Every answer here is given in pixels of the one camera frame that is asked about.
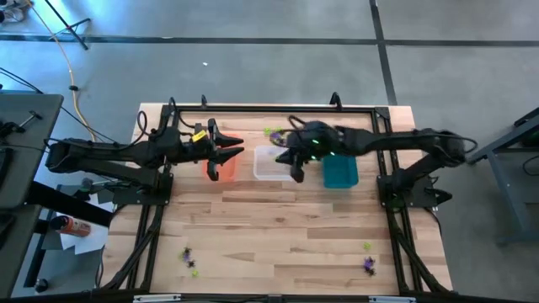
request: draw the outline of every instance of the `clear plastic container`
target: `clear plastic container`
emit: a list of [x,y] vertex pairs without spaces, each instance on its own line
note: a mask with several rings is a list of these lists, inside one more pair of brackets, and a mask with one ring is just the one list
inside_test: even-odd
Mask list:
[[293,181],[290,176],[290,165],[275,161],[285,151],[284,147],[256,146],[254,148],[254,176],[260,181]]

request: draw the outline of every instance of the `orange bottle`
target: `orange bottle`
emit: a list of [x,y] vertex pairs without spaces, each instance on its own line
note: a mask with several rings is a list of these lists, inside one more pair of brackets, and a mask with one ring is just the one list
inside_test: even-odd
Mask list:
[[92,231],[92,226],[86,221],[74,219],[67,215],[59,215],[52,219],[50,226],[59,233],[75,237],[85,237]]

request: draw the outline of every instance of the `concrete floor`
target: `concrete floor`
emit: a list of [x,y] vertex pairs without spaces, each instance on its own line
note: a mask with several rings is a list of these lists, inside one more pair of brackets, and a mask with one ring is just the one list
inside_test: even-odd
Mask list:
[[[91,35],[176,37],[374,38],[368,0],[142,0],[52,1],[72,22],[90,17]],[[536,40],[537,1],[379,0],[388,39]],[[61,25],[45,4],[36,7],[54,29]],[[31,13],[7,32],[44,34]],[[325,104],[338,91],[346,104],[387,104],[375,46],[356,45],[130,45],[93,44],[83,51],[64,44],[81,109],[108,136],[131,138],[141,102]],[[539,103],[539,49],[388,47],[398,104],[411,105],[420,128],[448,129],[485,145]],[[48,93],[66,96],[69,75],[56,45],[0,42],[2,67]],[[17,83],[0,79],[6,89]],[[88,133],[61,113],[54,137]],[[510,233],[507,208],[490,168],[443,169],[437,186],[454,194],[440,207],[447,262],[455,290],[515,300],[539,300],[539,244],[497,247]],[[48,173],[37,180],[55,186],[83,176]],[[93,287],[99,255],[48,252],[40,277],[46,292]],[[14,296],[30,295],[19,281]]]

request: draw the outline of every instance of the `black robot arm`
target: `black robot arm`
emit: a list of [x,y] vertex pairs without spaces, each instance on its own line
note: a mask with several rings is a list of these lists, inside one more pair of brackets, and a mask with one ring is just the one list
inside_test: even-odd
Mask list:
[[[215,119],[208,120],[206,130],[196,124],[194,134],[163,125],[148,135],[147,141],[129,145],[59,140],[50,146],[45,165],[53,173],[84,171],[155,188],[159,181],[158,169],[165,164],[165,159],[172,164],[208,160],[208,176],[216,181],[219,178],[216,165],[224,164],[243,151],[243,147],[222,148],[243,143],[243,140],[221,134]],[[190,139],[182,142],[181,135],[190,135]],[[140,168],[116,162],[134,162]]]
[[[407,169],[393,172],[387,186],[398,192],[411,189],[414,182],[441,167],[456,167],[466,161],[464,141],[450,131],[432,129],[374,134],[368,130],[345,126],[334,128],[321,121],[304,122],[297,117],[289,119],[294,130],[281,130],[280,135],[289,132],[286,138],[272,140],[288,150],[276,161],[291,165],[291,176],[298,183],[303,181],[302,165],[329,155],[362,156],[368,152],[385,150],[415,150],[427,152],[427,156]],[[300,122],[297,127],[293,121]]]

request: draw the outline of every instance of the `wooden table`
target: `wooden table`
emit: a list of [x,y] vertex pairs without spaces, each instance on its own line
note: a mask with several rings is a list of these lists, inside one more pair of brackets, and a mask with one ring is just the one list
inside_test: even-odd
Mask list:
[[[157,127],[162,106],[141,104],[150,127]],[[390,113],[394,131],[414,128],[410,107],[393,106]],[[237,134],[245,140],[245,151],[237,156],[236,181],[231,183],[209,181],[201,163],[173,167],[173,197],[163,216],[152,292],[398,293],[387,218],[377,200],[375,178],[379,168],[374,152],[356,158],[360,181],[352,189],[325,189],[320,162],[304,167],[304,183],[258,181],[253,175],[254,148],[270,145],[264,136],[265,127],[288,127],[286,114],[184,112],[182,117],[187,123],[203,125],[215,118],[221,132]],[[299,117],[372,130],[367,114]],[[139,133],[135,127],[133,136]],[[399,151],[398,157],[401,167],[407,167],[420,159],[421,151]],[[131,253],[140,212],[140,206],[127,206],[112,222],[104,251],[102,284],[110,281]],[[410,218],[419,256],[451,289],[437,224],[421,209],[410,210]],[[365,242],[371,243],[368,252]],[[193,249],[200,272],[197,278],[181,260],[184,247]],[[376,260],[374,277],[362,268],[368,256]],[[144,260],[143,256],[137,285]],[[403,257],[403,262],[412,287],[408,259]]]

